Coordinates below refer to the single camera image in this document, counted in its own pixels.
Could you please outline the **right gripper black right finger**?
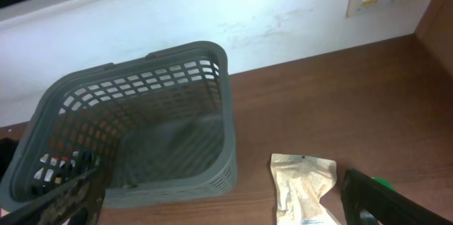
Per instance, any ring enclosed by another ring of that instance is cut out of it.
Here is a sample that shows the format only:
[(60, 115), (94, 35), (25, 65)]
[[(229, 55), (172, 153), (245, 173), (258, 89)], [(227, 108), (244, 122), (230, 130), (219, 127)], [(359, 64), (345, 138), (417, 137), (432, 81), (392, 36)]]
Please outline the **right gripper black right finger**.
[(348, 225), (452, 225), (450, 220), (352, 168), (345, 172), (340, 196)]

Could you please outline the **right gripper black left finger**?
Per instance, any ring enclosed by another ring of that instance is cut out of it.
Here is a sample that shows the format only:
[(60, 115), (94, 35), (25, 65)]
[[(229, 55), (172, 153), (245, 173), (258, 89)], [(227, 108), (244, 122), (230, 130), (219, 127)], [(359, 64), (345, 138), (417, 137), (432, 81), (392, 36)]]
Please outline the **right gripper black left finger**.
[(1, 218), (1, 225), (96, 225), (105, 198), (103, 172), (94, 168)]

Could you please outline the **grey plastic basket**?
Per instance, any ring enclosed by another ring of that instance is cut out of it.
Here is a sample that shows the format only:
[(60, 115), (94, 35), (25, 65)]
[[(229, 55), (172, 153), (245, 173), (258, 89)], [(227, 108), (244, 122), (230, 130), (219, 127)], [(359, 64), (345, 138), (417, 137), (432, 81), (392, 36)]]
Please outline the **grey plastic basket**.
[(88, 169), (104, 206), (216, 197), (236, 184), (227, 54), (209, 41), (68, 74), (40, 99), (1, 180), (10, 212)]

